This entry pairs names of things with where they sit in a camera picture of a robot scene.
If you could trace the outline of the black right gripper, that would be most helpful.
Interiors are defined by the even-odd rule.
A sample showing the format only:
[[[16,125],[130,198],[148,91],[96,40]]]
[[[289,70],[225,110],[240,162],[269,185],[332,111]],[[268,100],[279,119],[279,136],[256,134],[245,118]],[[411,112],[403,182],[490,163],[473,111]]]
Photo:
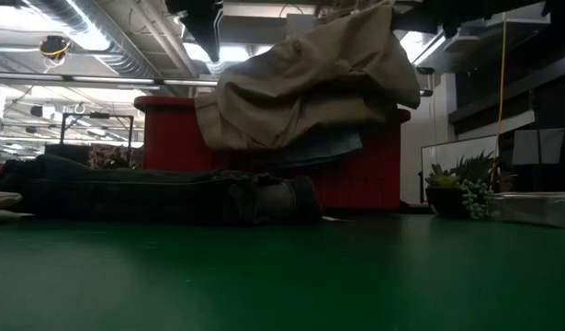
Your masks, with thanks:
[[[447,38],[452,38],[462,24],[456,0],[423,0],[409,11],[392,14],[391,29],[436,34],[441,28]]]

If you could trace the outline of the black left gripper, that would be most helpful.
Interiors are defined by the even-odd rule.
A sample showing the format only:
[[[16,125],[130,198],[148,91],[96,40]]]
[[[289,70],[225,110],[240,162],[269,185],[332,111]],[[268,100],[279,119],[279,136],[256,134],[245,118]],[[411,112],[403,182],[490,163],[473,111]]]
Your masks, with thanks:
[[[223,0],[164,0],[169,13],[184,25],[213,63],[220,61],[220,19]]]

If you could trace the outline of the beige garment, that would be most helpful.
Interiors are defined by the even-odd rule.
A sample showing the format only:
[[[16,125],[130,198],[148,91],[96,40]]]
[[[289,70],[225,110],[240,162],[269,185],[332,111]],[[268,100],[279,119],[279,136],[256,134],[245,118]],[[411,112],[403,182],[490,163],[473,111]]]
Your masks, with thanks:
[[[374,5],[224,70],[195,98],[213,150],[276,150],[312,130],[385,122],[418,108],[420,85],[391,29],[394,11]]]

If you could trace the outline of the light blue towel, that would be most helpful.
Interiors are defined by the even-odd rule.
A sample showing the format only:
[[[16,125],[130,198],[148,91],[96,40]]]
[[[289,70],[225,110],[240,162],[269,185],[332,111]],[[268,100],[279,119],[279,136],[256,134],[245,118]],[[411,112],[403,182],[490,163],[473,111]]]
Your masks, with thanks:
[[[358,131],[333,130],[307,134],[281,150],[264,154],[254,160],[256,166],[295,168],[339,160],[363,150]]]

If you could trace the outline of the dark blue denim jeans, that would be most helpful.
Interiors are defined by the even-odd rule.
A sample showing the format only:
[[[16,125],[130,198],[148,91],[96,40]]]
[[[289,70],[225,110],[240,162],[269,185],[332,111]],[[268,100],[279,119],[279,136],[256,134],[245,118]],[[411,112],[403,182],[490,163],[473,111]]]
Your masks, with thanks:
[[[195,225],[312,224],[322,207],[308,177],[148,169],[92,169],[56,155],[9,160],[0,191],[42,219]]]

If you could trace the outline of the red plastic laundry bin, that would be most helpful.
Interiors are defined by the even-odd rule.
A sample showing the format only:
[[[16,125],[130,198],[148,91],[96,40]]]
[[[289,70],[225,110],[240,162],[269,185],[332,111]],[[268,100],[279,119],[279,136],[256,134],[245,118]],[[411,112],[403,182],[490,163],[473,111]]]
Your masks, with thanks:
[[[363,129],[361,151],[315,165],[286,167],[266,165],[266,153],[211,151],[191,98],[136,97],[134,106],[145,113],[145,169],[306,176],[326,210],[393,211],[401,205],[401,125],[411,118],[405,109],[398,109],[386,123]]]

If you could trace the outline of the grey ceiling ventilation unit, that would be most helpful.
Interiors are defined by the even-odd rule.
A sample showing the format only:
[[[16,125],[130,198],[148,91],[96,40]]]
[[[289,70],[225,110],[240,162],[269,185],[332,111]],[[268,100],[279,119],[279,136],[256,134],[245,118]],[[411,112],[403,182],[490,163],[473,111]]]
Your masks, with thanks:
[[[220,43],[273,45],[312,30],[316,19],[310,15],[289,17],[225,16],[220,22]]]

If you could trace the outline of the person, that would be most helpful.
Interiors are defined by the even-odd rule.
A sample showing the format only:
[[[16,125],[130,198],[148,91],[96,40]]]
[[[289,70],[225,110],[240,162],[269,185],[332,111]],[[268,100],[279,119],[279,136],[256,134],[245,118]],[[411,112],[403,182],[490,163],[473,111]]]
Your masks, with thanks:
[[[93,169],[133,168],[143,164],[143,148],[128,148],[108,144],[91,144],[87,165]]]

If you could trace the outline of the grey paper sheets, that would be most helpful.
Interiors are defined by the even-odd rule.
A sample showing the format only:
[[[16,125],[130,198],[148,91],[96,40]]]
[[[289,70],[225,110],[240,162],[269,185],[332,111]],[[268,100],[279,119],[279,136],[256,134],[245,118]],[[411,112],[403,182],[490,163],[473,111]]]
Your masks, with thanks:
[[[512,165],[558,164],[564,136],[564,129],[515,131]]]

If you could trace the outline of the small artificial potted plant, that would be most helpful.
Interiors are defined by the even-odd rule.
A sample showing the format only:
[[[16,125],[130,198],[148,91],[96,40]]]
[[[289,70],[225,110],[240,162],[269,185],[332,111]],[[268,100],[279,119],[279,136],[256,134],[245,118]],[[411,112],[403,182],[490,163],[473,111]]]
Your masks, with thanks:
[[[431,165],[425,178],[426,199],[433,213],[448,219],[488,220],[487,199],[494,194],[498,181],[498,158],[492,153],[465,157],[444,169]]]

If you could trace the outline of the black background box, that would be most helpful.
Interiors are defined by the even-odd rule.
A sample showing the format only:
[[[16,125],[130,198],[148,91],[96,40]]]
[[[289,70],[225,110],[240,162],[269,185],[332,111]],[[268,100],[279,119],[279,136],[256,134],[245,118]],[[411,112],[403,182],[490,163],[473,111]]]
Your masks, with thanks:
[[[44,153],[84,163],[88,160],[89,150],[87,145],[47,144]]]

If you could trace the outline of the orange white printed card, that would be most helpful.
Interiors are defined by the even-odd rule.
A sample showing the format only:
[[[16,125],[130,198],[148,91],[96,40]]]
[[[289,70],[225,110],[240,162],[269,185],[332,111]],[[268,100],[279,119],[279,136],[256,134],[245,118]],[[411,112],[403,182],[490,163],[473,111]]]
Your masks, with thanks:
[[[505,192],[487,198],[490,216],[499,222],[565,229],[565,192]]]

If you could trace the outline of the green table mat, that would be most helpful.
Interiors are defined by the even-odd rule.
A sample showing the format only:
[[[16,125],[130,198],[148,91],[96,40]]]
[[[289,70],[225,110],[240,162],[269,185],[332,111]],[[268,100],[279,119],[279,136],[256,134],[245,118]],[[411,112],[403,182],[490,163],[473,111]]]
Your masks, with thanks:
[[[0,331],[565,331],[565,230],[0,225]]]

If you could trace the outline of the white canvas tote bag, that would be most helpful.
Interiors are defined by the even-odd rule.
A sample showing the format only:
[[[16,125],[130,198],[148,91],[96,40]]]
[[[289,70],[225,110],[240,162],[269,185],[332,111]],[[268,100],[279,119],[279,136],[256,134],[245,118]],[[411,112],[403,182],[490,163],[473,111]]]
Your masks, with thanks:
[[[31,213],[12,211],[22,199],[23,197],[19,193],[0,191],[0,223],[15,222],[31,216]]]

